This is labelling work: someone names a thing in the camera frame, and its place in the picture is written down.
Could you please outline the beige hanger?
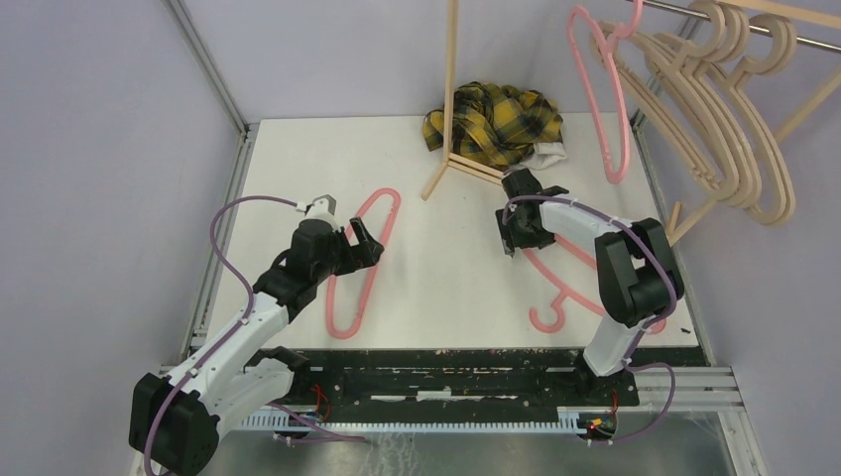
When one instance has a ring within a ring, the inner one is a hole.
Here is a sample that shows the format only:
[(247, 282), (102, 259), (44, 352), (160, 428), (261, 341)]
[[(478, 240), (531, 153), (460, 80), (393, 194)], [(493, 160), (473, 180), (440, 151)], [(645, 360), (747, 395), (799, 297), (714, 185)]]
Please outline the beige hanger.
[[(754, 75), (775, 74), (787, 67), (796, 50), (796, 29), (790, 20), (778, 15), (765, 13), (750, 18), (739, 7), (725, 3), (717, 6), (724, 15), (725, 39), (732, 44), (728, 57), (740, 56), (741, 59), (729, 72), (719, 66), (720, 60), (712, 60), (705, 74), (724, 92), (732, 109), (744, 123), (743, 130), (753, 139), (753, 162), (764, 167), (761, 173), (756, 173), (759, 191), (769, 191), (774, 198), (768, 209), (762, 209), (761, 200), (756, 198), (746, 212), (763, 225), (783, 224), (790, 219), (795, 208), (792, 182), (779, 141), (747, 96), (745, 86)], [(772, 34), (771, 49), (763, 58), (744, 54), (753, 25), (767, 28)]]
[(667, 34), (648, 37), (647, 67), (705, 147), (713, 173), (725, 189), (723, 200), (716, 201), (744, 209), (760, 196), (758, 165), (736, 114), (705, 74), (712, 60), (729, 62), (737, 57), (728, 57), (732, 44), (725, 39), (724, 15), (718, 4), (689, 4), (690, 9), (705, 14), (712, 27), (702, 44)]
[(719, 60), (728, 41), (727, 16), (712, 1), (693, 1), (704, 13), (712, 36), (698, 45), (682, 37), (635, 32), (627, 41), (644, 55), (678, 112), (672, 113), (636, 74), (618, 66), (626, 91), (682, 158), (693, 179), (714, 202), (745, 208), (757, 197), (756, 168), (744, 158), (745, 134), (718, 92), (702, 78), (706, 60)]
[(647, 87), (643, 81), (628, 68), (624, 59), (619, 55), (618, 48), (601, 60), (608, 72), (616, 72), (617, 82), (621, 85), (623, 98), (628, 93), (635, 104), (658, 131), (679, 157), (683, 159), (693, 179), (713, 199), (722, 201), (725, 189), (721, 179), (713, 173), (709, 157), (702, 153), (695, 141), (690, 138), (688, 131), (682, 129), (677, 118), (663, 105), (661, 100)]

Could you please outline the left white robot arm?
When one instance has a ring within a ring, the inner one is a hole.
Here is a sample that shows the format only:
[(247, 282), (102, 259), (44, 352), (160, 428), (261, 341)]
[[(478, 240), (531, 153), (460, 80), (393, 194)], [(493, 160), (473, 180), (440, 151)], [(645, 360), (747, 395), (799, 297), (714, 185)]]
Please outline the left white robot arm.
[(351, 219), (357, 239), (329, 221), (304, 219), (291, 245), (247, 285), (247, 300), (227, 325), (167, 375), (144, 375), (133, 389), (129, 444), (154, 474), (196, 475), (231, 429), (280, 398), (291, 404), (310, 394), (310, 374), (277, 357), (248, 363), (279, 334), (333, 276), (372, 268), (385, 251), (362, 220)]

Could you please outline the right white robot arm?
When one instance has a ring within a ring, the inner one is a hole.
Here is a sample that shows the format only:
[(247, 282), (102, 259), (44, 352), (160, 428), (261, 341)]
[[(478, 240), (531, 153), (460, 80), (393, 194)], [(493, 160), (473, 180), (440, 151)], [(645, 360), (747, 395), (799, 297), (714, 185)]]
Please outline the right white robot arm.
[(613, 390), (610, 376), (627, 368), (643, 332), (676, 308), (684, 284), (661, 223), (612, 217), (569, 195), (544, 187), (528, 169), (503, 176), (507, 203), (496, 212), (503, 250), (542, 249), (557, 237), (595, 261), (605, 310), (594, 337), (577, 362), (575, 397), (597, 405)]

